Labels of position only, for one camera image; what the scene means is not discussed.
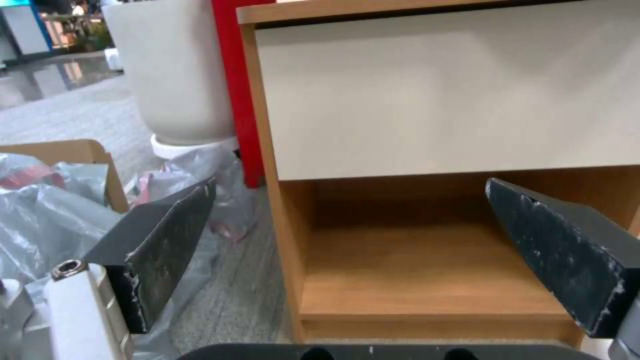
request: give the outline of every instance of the open shelf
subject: open shelf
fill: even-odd
[[[490,176],[623,226],[640,201],[640,167],[281,181],[278,248],[297,339],[578,345],[581,331],[495,219]]]
[[[323,229],[309,247],[302,319],[567,318],[488,224]]]

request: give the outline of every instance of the wooden side panel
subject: wooden side panel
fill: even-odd
[[[322,0],[295,1],[240,9],[241,24],[278,24],[375,17],[434,10],[453,11],[492,6],[553,3],[567,0]]]
[[[241,33],[269,191],[271,213],[275,225],[278,253],[287,288],[292,333],[296,341],[302,342],[304,333],[298,316],[298,306],[304,285],[305,254],[312,221],[313,184],[281,184],[278,181],[253,26],[242,26]]]

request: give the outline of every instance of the red object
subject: red object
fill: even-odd
[[[260,185],[264,177],[264,166],[236,8],[274,2],[275,0],[211,0],[244,167],[244,183],[249,188],[257,188]]]

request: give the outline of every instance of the wooden edge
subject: wooden edge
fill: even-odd
[[[581,0],[306,0],[245,6],[237,16],[239,24],[268,27],[567,1]]]
[[[124,195],[122,183],[120,182],[120,177],[116,171],[116,166],[113,163],[111,154],[96,140],[88,140],[87,145],[91,151],[93,162],[108,165],[105,195],[109,205],[119,213],[126,213],[129,210],[129,203],[127,202],[127,197]]]
[[[247,73],[251,88],[255,121],[260,140],[260,150],[264,163],[264,173],[269,193],[269,203],[273,214],[273,223],[276,231],[278,253],[282,262],[282,272],[287,290],[287,302],[289,304],[289,318],[292,324],[292,334],[298,343],[305,341],[305,336],[300,320],[300,299],[302,298],[302,286],[304,284],[303,265],[300,263],[301,254],[294,253],[296,239],[292,236],[291,224],[288,223],[283,195],[278,181],[275,155],[271,142],[271,129],[267,113],[267,103],[262,85],[262,72],[255,41],[255,28],[253,25],[240,27],[244,46]]]

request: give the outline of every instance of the wooden nightstand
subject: wooden nightstand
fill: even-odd
[[[239,10],[297,341],[579,344],[484,182],[583,202],[637,233],[640,3],[460,11],[522,3]]]

